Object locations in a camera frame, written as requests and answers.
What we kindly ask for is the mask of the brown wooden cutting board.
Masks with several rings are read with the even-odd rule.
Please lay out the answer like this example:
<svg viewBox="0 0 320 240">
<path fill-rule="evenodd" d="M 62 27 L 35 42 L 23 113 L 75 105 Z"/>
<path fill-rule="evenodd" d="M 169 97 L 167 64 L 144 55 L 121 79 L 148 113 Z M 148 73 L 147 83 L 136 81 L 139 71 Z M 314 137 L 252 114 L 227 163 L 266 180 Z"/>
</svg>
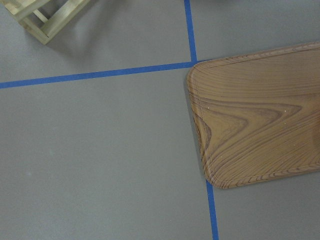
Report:
<svg viewBox="0 0 320 240">
<path fill-rule="evenodd" d="M 229 189 L 320 169 L 320 44 L 194 65 L 187 88 L 206 180 Z"/>
</svg>

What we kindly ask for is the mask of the light wooden rack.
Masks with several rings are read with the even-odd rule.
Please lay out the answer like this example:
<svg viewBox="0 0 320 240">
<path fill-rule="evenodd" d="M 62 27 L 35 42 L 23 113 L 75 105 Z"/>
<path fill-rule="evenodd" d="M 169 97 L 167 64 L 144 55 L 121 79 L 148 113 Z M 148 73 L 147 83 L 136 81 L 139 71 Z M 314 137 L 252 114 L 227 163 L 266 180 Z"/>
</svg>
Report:
<svg viewBox="0 0 320 240">
<path fill-rule="evenodd" d="M 12 18 L 43 45 L 49 43 L 90 1 L 67 0 L 50 17 L 41 11 L 48 0 L 2 0 Z"/>
</svg>

